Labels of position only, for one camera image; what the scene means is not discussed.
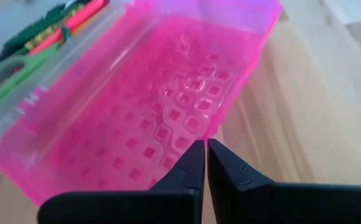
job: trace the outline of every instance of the orange marker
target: orange marker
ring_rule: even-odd
[[[93,0],[89,2],[81,11],[71,17],[64,26],[66,26],[70,32],[73,32],[78,26],[82,25],[85,21],[96,14],[100,9],[105,7],[109,3],[109,0]],[[60,41],[62,38],[62,32],[56,30],[53,34],[47,37],[40,45],[29,52],[29,55],[34,55],[40,51],[46,49],[52,44]]]

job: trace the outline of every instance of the pink plastic container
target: pink plastic container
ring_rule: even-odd
[[[0,169],[36,205],[150,188],[215,134],[280,13],[275,0],[136,0],[24,109]]]

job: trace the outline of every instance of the green scissors handle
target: green scissors handle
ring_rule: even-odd
[[[0,63],[0,102],[25,79],[29,78],[60,47],[56,43],[41,53],[33,56],[16,55]]]

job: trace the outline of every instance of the wood grain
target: wood grain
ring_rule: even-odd
[[[361,0],[281,0],[260,66],[216,138],[279,182],[361,184]],[[0,175],[0,223],[37,208]],[[205,183],[204,223],[215,223]]]

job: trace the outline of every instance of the wooden table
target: wooden table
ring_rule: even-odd
[[[361,0],[282,3],[217,138],[279,182],[361,184]],[[35,223],[36,212],[0,175],[0,223]],[[204,222],[214,220],[207,188]]]

